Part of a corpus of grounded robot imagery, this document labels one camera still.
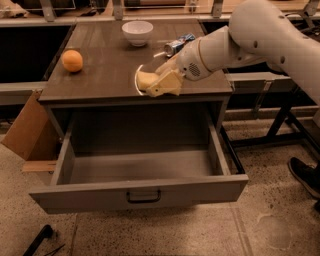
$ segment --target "cabinet top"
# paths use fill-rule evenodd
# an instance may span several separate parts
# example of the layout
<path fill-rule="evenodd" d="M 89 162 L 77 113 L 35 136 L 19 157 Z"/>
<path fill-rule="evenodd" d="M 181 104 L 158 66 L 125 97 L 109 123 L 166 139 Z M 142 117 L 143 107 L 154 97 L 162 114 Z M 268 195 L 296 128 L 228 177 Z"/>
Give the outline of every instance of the cabinet top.
<path fill-rule="evenodd" d="M 152 38 L 142 47 L 134 47 L 124 38 L 121 27 L 126 21 L 78 23 L 66 45 L 78 50 L 83 57 L 83 69 L 69 73 L 61 59 L 51 74 L 40 97 L 42 104 L 97 104 L 103 102 L 157 101 L 212 95 L 230 95 L 232 88 L 223 71 L 192 82 L 185 80 L 180 96 L 163 95 L 150 98 L 136 88 L 135 74 L 142 66 L 154 72 L 167 59 L 165 43 L 186 33 L 203 36 L 195 20 L 152 20 Z"/>

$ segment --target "concrete floor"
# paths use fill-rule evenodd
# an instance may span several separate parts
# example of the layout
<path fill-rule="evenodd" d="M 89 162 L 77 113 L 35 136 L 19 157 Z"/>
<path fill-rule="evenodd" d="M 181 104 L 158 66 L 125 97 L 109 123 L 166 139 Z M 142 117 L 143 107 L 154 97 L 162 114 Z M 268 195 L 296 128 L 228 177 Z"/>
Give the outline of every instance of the concrete floor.
<path fill-rule="evenodd" d="M 231 138 L 263 135 L 269 125 L 225 123 Z M 293 156 L 316 163 L 303 144 L 239 151 L 250 181 L 235 203 L 47 215 L 27 193 L 42 185 L 38 176 L 21 173 L 24 161 L 0 145 L 0 256 L 23 255 L 45 224 L 56 233 L 35 255 L 61 245 L 56 255 L 320 255 L 320 214 L 289 172 Z"/>

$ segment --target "open drawer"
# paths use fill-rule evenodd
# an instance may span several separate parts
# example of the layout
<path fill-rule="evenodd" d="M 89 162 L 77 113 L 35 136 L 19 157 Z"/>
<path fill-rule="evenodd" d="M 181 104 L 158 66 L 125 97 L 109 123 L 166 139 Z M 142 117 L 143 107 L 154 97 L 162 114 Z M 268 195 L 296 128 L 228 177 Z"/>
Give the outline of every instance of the open drawer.
<path fill-rule="evenodd" d="M 236 201 L 205 103 L 75 109 L 50 186 L 32 198 L 47 213 Z"/>

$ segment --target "wooden cabinet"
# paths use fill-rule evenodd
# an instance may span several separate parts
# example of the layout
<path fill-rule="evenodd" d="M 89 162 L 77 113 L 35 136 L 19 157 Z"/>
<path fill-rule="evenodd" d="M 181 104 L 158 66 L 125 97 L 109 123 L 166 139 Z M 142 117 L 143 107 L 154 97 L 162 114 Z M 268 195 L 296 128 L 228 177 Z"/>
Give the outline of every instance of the wooden cabinet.
<path fill-rule="evenodd" d="M 152 61 L 163 46 L 161 33 L 171 40 L 184 31 L 201 32 L 197 21 L 153 24 L 156 31 L 144 49 L 121 41 L 117 29 L 121 23 L 75 28 L 69 44 L 82 46 L 83 71 L 70 75 L 58 63 L 40 97 L 63 138 L 51 184 L 30 191 L 46 212 L 236 201 L 244 189 L 247 175 L 230 173 L 219 140 L 232 94 L 223 71 L 203 81 L 186 81 L 180 96 L 150 98 L 134 86 L 139 63 Z M 106 34 L 94 33 L 102 27 L 114 33 L 111 42 L 107 29 Z M 101 37 L 98 46 L 93 35 Z M 120 43 L 114 44 L 117 38 Z M 111 59 L 118 53 L 120 60 L 113 66 L 101 64 L 105 60 L 99 61 L 97 55 L 106 52 Z M 117 63 L 122 64 L 121 72 Z"/>

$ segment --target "orange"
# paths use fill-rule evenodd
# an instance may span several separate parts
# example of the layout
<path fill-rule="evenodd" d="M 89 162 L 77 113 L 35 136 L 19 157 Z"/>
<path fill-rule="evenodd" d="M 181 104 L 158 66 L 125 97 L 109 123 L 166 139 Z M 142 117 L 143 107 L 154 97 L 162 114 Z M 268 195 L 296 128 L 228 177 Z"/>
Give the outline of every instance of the orange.
<path fill-rule="evenodd" d="M 69 72 L 78 72 L 83 67 L 81 54 L 75 50 L 67 50 L 62 54 L 62 65 Z"/>

